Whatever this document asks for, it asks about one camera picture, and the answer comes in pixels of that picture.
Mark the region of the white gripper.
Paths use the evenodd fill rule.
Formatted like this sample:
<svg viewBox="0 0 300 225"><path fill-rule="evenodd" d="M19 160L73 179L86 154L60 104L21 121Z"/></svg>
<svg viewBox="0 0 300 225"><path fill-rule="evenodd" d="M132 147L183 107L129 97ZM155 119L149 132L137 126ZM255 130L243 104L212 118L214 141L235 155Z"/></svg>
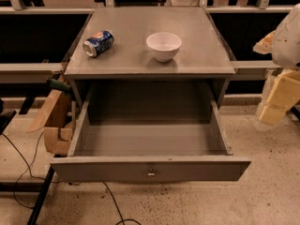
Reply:
<svg viewBox="0 0 300 225"><path fill-rule="evenodd" d="M262 91L258 108L258 120L267 125L277 124L300 101L300 4L297 4L282 20L276 31L270 32L253 51L272 53L273 62L284 69L276 77L271 76Z"/></svg>

